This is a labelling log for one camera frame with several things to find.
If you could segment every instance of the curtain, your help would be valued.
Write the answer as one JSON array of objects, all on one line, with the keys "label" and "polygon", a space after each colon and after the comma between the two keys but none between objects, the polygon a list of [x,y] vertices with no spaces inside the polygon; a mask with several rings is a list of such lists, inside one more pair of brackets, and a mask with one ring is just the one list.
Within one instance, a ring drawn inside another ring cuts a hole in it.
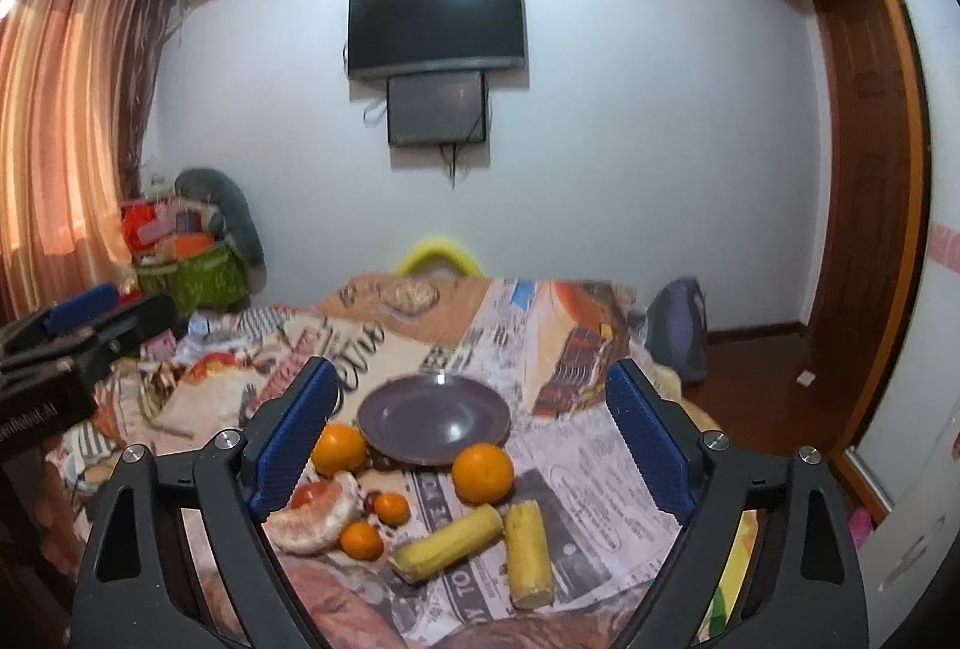
[{"label": "curtain", "polygon": [[7,286],[7,275],[3,269],[4,262],[0,261],[0,327],[16,318],[13,313],[13,300],[10,299],[10,287]]},{"label": "curtain", "polygon": [[16,315],[130,273],[119,199],[136,188],[158,9],[16,0],[0,19],[0,299]]}]

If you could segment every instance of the pink tile strip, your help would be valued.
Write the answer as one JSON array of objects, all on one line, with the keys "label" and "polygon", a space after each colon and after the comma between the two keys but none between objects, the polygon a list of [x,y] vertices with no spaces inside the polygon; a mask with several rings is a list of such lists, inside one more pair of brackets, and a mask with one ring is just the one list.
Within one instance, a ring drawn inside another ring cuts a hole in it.
[{"label": "pink tile strip", "polygon": [[960,275],[960,232],[942,223],[930,222],[926,255],[931,262]]}]

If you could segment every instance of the black tv screen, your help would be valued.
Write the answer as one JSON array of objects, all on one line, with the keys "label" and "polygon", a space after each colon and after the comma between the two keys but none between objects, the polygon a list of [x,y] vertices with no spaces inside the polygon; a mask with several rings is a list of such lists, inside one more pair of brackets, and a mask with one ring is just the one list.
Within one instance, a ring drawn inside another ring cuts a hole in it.
[{"label": "black tv screen", "polygon": [[350,76],[522,67],[524,58],[521,0],[350,0]]}]

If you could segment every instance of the green basket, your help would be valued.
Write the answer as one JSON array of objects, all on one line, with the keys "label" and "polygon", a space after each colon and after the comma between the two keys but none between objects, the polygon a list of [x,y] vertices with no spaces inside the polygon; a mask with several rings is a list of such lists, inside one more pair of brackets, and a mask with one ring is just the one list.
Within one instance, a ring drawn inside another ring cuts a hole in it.
[{"label": "green basket", "polygon": [[177,262],[141,265],[136,277],[143,294],[170,294],[180,315],[200,309],[222,313],[250,295],[243,268],[227,243]]}]

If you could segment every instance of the orange curtain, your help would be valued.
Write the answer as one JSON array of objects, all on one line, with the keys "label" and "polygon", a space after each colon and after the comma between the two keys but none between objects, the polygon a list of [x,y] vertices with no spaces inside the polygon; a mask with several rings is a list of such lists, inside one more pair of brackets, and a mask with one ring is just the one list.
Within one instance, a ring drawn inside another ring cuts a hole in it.
[{"label": "orange curtain", "polygon": [[16,315],[120,282],[118,157],[137,0],[16,0],[0,19],[0,283]]}]

